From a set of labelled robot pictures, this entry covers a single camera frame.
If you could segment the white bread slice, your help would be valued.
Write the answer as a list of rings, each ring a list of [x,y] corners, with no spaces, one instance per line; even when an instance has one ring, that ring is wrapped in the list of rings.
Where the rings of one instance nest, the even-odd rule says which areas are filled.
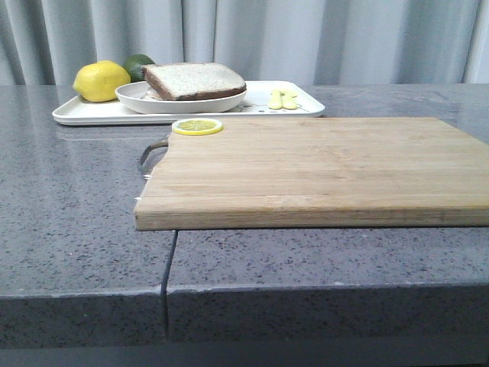
[[[158,100],[162,101],[163,99],[160,97],[160,95],[157,93],[156,90],[152,88],[148,88],[145,94],[141,97],[142,99],[152,99],[152,100]]]
[[[242,76],[220,63],[170,63],[144,65],[144,80],[162,100],[220,99],[243,93]]]

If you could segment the white round plate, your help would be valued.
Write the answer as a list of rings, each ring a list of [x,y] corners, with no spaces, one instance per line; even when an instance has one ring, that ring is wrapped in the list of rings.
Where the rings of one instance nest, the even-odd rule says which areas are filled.
[[[129,109],[143,114],[191,114],[226,112],[236,107],[245,97],[246,91],[235,96],[220,99],[196,101],[167,101],[142,99],[148,88],[145,81],[129,83],[118,87],[115,93],[118,100]]]

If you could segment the white bear tray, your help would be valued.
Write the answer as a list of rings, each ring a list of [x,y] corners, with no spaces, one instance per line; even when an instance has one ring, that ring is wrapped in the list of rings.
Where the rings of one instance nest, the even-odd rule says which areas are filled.
[[[296,84],[281,80],[248,81],[247,94],[232,110],[203,114],[142,114],[129,109],[117,99],[110,102],[87,102],[80,96],[70,99],[53,111],[56,122],[68,126],[101,125],[169,125],[179,119],[202,116],[211,119],[251,118],[265,116],[320,117],[325,106]],[[295,94],[297,109],[268,108],[270,94],[274,89]]]

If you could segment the yellow lemon slice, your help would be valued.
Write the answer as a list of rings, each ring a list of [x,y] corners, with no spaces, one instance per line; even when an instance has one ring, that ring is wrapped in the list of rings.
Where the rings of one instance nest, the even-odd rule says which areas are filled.
[[[174,122],[172,132],[179,135],[200,136],[211,135],[223,129],[223,123],[216,119],[191,118]]]

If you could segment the wooden cutting board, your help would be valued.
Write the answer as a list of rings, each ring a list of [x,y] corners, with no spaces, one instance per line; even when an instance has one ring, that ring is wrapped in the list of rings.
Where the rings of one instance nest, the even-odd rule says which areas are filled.
[[[140,230],[486,226],[488,146],[427,117],[226,119],[170,134]]]

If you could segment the green lime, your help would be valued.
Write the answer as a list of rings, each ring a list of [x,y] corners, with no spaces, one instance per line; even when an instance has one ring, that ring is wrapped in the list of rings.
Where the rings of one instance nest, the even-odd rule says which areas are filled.
[[[125,60],[123,63],[124,69],[131,77],[131,82],[140,82],[144,80],[142,67],[145,65],[155,64],[155,62],[146,54],[134,54]]]

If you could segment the front yellow lemon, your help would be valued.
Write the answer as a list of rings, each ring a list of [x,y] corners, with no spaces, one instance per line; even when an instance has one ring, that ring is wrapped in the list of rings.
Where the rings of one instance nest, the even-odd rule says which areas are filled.
[[[115,90],[131,82],[129,73],[116,62],[100,60],[82,67],[73,82],[73,89],[89,102],[116,99]]]

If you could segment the grey curtain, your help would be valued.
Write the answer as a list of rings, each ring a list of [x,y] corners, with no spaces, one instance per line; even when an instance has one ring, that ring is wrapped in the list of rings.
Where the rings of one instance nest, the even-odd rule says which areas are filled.
[[[146,54],[301,85],[486,83],[486,1],[3,1],[1,82]]]

